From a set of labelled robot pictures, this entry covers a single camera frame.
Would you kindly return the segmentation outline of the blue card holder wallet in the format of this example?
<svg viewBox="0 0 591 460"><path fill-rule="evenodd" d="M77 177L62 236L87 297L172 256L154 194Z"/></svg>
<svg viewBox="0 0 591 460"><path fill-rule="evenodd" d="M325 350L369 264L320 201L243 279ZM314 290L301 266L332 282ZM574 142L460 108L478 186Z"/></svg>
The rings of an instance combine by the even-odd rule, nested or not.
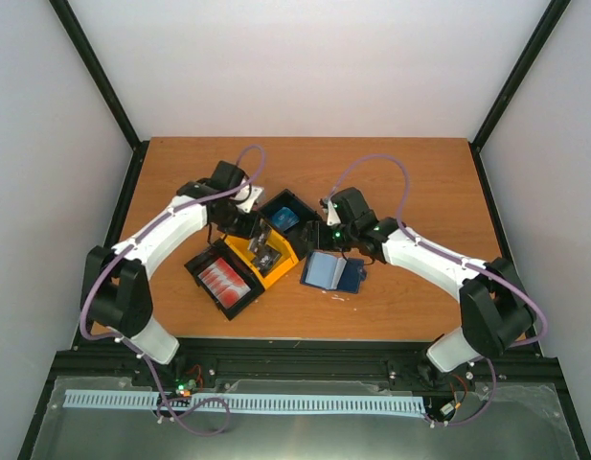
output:
<svg viewBox="0 0 591 460"><path fill-rule="evenodd" d="M300 283L325 291L356 294L366 278L367 271L362 260L312 251L306 258Z"/></svg>

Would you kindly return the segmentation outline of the black bin with blue cards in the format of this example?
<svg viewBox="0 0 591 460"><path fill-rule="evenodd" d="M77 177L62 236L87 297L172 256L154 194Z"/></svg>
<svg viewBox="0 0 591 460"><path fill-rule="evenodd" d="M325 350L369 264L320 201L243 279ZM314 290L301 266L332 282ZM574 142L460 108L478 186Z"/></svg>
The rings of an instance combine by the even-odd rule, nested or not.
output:
<svg viewBox="0 0 591 460"><path fill-rule="evenodd" d="M291 191L284 189L265 202L259 208L259 213L289 242L299 260L307 256L309 250L303 233L308 222L321 219L316 211Z"/></svg>

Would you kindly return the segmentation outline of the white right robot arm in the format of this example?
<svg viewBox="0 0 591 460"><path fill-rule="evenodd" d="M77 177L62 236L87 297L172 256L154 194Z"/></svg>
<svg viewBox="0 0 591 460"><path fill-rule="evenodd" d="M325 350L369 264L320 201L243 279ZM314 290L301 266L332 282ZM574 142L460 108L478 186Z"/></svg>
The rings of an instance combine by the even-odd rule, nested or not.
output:
<svg viewBox="0 0 591 460"><path fill-rule="evenodd" d="M422 237L398 218L378 218L354 187L332 195L323 207L326 219L304 226L308 248L356 249L372 261L417 275L457 302L460 326L428 346L418 365L427 380L524 344L522 336L538 314L511 262L470 259Z"/></svg>

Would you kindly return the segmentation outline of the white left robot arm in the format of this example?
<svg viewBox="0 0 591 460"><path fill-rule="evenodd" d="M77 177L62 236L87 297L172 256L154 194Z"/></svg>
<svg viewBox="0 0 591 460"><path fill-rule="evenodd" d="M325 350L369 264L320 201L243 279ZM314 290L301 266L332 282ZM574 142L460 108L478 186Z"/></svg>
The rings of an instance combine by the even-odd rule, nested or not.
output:
<svg viewBox="0 0 591 460"><path fill-rule="evenodd" d="M153 313L149 282L156 269L185 240L208 224L230 231L250 229L253 208L264 193L237 164L221 161L213 176L180 187L167 207L141 230L111 247L87 255L80 305L80 334L87 340L112 338L139 358L153 360L155 376L181 383L188 362L179 341Z"/></svg>

